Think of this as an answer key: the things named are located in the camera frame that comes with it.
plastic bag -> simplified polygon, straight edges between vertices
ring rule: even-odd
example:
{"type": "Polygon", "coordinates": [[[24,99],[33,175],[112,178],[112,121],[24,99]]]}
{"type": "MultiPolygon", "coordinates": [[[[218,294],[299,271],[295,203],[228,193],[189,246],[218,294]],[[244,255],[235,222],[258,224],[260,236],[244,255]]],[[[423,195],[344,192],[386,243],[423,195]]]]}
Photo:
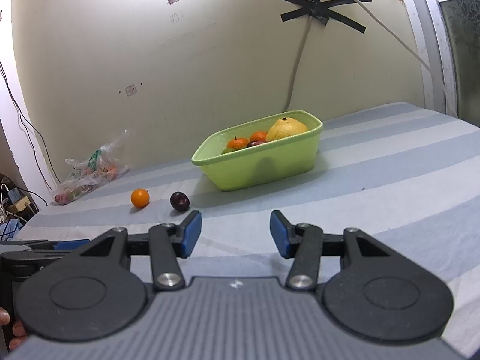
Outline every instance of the plastic bag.
{"type": "Polygon", "coordinates": [[[66,159],[65,162],[73,167],[73,171],[57,186],[56,204],[73,202],[128,172],[128,166],[118,156],[129,134],[128,130],[125,130],[114,142],[100,147],[86,161],[66,159]]]}

tangerine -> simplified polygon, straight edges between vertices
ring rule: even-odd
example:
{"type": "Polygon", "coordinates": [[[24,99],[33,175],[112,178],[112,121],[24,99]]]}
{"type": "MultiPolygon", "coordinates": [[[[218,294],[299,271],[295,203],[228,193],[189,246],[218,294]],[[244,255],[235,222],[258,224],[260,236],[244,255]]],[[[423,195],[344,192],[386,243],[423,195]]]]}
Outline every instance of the tangerine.
{"type": "Polygon", "coordinates": [[[143,208],[150,202],[150,195],[147,190],[139,188],[131,193],[131,204],[137,208],[143,208]]]}
{"type": "Polygon", "coordinates": [[[248,139],[237,137],[226,144],[228,148],[235,150],[243,149],[246,145],[248,145],[248,139]]]}
{"type": "Polygon", "coordinates": [[[250,142],[255,142],[256,140],[265,140],[267,133],[265,131],[256,131],[250,137],[250,142]]]}

gray ribbed panel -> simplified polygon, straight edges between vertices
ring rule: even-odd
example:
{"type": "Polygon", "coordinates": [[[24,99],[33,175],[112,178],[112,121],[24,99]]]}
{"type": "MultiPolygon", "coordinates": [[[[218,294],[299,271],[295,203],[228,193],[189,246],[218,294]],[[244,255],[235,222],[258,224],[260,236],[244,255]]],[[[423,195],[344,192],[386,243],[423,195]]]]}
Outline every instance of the gray ribbed panel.
{"type": "Polygon", "coordinates": [[[9,360],[460,360],[441,340],[378,346],[336,327],[310,294],[276,278],[196,278],[180,292],[157,295],[143,318],[92,343],[30,338],[9,360]]]}

silver bolt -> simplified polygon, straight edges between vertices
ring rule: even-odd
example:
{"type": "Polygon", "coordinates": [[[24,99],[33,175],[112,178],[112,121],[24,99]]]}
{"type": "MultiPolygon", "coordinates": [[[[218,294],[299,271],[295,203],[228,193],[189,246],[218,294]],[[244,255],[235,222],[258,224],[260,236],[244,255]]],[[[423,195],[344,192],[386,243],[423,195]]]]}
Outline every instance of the silver bolt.
{"type": "Polygon", "coordinates": [[[232,287],[232,288],[235,288],[237,290],[238,288],[243,287],[243,282],[241,282],[238,279],[235,279],[235,281],[232,281],[232,282],[229,283],[229,286],[232,287]]]}
{"type": "Polygon", "coordinates": [[[173,287],[180,283],[181,278],[177,274],[174,273],[164,273],[157,277],[157,282],[165,287],[173,287]]]}
{"type": "Polygon", "coordinates": [[[289,280],[290,285],[294,288],[307,288],[310,287],[313,282],[311,277],[305,274],[296,274],[289,280]]]}

striped tablecloth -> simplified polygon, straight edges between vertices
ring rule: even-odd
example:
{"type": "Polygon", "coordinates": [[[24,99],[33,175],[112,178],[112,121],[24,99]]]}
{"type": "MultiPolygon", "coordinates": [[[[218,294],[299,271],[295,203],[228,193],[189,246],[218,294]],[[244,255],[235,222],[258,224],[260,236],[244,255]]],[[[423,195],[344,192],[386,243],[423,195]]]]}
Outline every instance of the striped tablecloth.
{"type": "MultiPolygon", "coordinates": [[[[315,168],[303,175],[234,192],[220,192],[190,161],[131,171],[66,206],[49,206],[17,239],[94,238],[113,226],[147,232],[179,223],[170,195],[183,191],[202,212],[193,275],[271,276],[285,280],[270,237],[269,216],[280,209],[292,222],[341,234],[359,227],[445,280],[455,311],[444,338],[469,355],[480,347],[480,130],[464,121],[407,103],[393,103],[325,123],[315,168]],[[131,191],[145,188],[141,211],[131,191]]],[[[132,270],[151,281],[148,258],[132,270]]],[[[339,271],[323,258],[321,277],[339,271]]]]}

